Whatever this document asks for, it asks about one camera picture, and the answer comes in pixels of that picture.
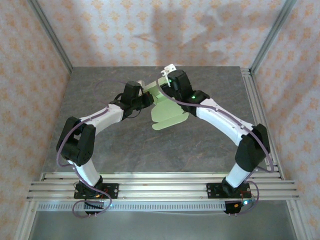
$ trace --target floral wallpaper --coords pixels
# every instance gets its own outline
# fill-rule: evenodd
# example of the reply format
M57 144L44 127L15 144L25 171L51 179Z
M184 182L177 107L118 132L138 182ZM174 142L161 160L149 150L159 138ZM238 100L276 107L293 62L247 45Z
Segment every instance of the floral wallpaper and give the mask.
M76 67L250 67L284 2L39 0Z
M27 1L0 1L0 239L39 179L68 79Z
M285 176L320 239L320 2L298 0L256 79Z

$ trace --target white bracket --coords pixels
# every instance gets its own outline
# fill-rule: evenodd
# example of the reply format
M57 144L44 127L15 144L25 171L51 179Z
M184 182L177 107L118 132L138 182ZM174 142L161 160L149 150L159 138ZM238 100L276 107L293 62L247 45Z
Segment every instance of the white bracket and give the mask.
M172 63L168 66L165 66L164 67L164 70L161 71L162 73L162 76L165 77L166 79L166 82L168 83L169 87L170 87L170 82L169 82L169 79L168 79L168 74L177 70L175 65L173 65Z

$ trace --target black mounting plate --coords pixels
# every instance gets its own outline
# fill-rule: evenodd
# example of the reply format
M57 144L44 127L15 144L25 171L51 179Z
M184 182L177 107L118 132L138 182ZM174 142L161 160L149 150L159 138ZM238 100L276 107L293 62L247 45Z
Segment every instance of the black mounting plate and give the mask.
M118 193L119 193L119 184L118 183L102 183L102 191L106 192L107 194L110 195L112 199L117 199L118 198ZM83 196L80 192L74 191L73 195L74 199L107 199L108 197L106 195L102 195L99 198L95 196Z
M249 183L242 183L232 196L228 196L222 189L222 183L211 182L206 184L208 199L250 199L251 190Z

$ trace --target enclosure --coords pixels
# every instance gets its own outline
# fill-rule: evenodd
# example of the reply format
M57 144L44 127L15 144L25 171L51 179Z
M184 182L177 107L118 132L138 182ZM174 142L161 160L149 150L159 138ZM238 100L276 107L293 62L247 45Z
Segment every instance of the enclosure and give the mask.
M314 0L0 2L1 235L320 238L319 9ZM191 114L154 130L149 107L96 136L92 161L103 182L119 184L118 197L97 218L75 218L79 179L56 163L66 120L103 109L124 91L114 81L147 85L169 64L233 115L267 127L274 172L251 175L256 207L228 216L226 199L209 199L206 184L235 164L223 132Z

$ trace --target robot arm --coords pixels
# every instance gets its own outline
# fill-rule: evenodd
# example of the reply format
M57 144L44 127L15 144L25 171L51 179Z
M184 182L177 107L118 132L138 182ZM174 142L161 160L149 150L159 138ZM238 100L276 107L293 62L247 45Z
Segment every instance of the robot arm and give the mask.
M153 104L154 99L147 91L143 92L141 85L129 81L123 93L119 94L120 100L113 100L102 110L81 118L70 117L66 121L61 136L56 146L58 151L63 140L71 129L81 122L79 126L67 139L62 148L61 155L75 166L82 179L90 186L102 190L103 179L95 169L91 160L94 151L95 136L112 124L119 123L129 117L133 110L140 111ZM88 188L81 180L79 183L83 189L85 198L94 198L97 194Z
M184 111L218 128L238 146L235 155L236 163L227 177L223 179L222 189L217 189L218 192L221 191L228 197L232 197L249 174L266 157L260 145L254 137L248 133L248 130L259 138L267 152L270 153L267 129L262 124L254 126L251 123L237 118L219 106L203 91L193 90L189 78L183 70L172 69L170 65L166 68L167 72L165 72L163 76L167 79L168 83L160 86L164 93L170 97L174 97L175 100L180 102L195 105L181 104L180 106Z

